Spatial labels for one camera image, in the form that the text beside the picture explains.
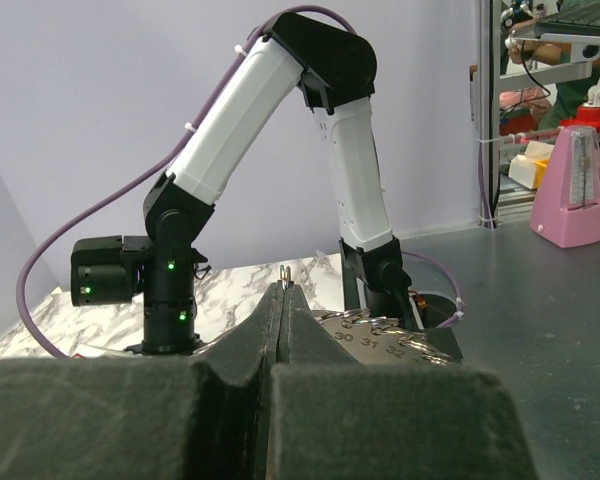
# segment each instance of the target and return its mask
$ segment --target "robotic arm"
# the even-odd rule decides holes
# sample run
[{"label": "robotic arm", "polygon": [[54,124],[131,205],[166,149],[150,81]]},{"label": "robotic arm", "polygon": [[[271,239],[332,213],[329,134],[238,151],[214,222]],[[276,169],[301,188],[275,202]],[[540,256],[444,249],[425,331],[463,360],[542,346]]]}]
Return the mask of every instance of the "robotic arm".
[{"label": "robotic arm", "polygon": [[236,74],[144,202],[148,237],[76,243],[72,302],[128,302],[144,293],[141,353],[190,353],[196,306],[193,276],[206,258],[191,248],[229,177],[295,86],[331,150],[341,253],[371,298],[372,315],[415,329],[400,244],[384,206],[371,130],[376,58],[357,35],[284,13],[272,20]]}]

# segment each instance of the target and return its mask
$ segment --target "green shirt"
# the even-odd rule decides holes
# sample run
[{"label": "green shirt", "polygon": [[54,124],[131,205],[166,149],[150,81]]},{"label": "green shirt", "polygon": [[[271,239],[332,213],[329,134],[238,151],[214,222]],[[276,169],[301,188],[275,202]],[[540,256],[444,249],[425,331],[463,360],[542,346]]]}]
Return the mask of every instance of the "green shirt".
[{"label": "green shirt", "polygon": [[[562,5],[562,10],[572,8],[576,5],[589,3],[592,0],[565,0]],[[560,54],[560,63],[569,63],[569,55],[562,52]],[[560,120],[571,118],[576,115],[578,107],[587,100],[589,88],[598,83],[600,78],[600,68],[593,68],[593,72],[589,78],[582,80],[572,80],[570,82],[558,83],[556,89],[558,94],[553,108],[547,112],[544,118],[540,121],[539,129],[555,128],[560,125]]]}]

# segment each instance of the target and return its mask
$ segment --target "pink cloth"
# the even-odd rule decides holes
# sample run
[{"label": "pink cloth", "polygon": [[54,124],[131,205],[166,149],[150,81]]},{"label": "pink cloth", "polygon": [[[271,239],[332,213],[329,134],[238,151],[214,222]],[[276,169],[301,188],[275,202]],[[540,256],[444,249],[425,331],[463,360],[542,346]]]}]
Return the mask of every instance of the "pink cloth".
[{"label": "pink cloth", "polygon": [[522,92],[502,92],[500,94],[500,108],[507,109],[514,105],[529,108],[531,116],[538,123],[551,109],[551,102],[540,87],[526,88]]}]

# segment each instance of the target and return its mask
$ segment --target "yellow object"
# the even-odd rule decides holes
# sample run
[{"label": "yellow object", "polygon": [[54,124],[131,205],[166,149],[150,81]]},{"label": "yellow object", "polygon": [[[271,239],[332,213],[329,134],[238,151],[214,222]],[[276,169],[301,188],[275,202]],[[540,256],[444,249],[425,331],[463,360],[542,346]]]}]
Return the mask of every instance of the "yellow object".
[{"label": "yellow object", "polygon": [[534,182],[535,187],[540,188],[540,185],[542,184],[542,179],[544,178],[544,174],[547,173],[547,165],[549,165],[549,159],[547,158],[546,160],[535,160],[533,163],[535,163],[538,167],[536,169],[536,181]]}]

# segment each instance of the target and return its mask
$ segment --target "white plastic casing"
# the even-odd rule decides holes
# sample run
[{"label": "white plastic casing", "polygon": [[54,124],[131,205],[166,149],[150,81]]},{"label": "white plastic casing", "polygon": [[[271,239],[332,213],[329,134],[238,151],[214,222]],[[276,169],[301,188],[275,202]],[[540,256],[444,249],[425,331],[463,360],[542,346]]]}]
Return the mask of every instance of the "white plastic casing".
[{"label": "white plastic casing", "polygon": [[333,115],[316,108],[314,116],[331,150],[340,235],[347,245],[364,251],[390,242],[393,232],[382,197],[369,98],[336,107]]},{"label": "white plastic casing", "polygon": [[259,40],[216,100],[198,131],[167,169],[174,183],[212,205],[303,68],[274,40]]}]

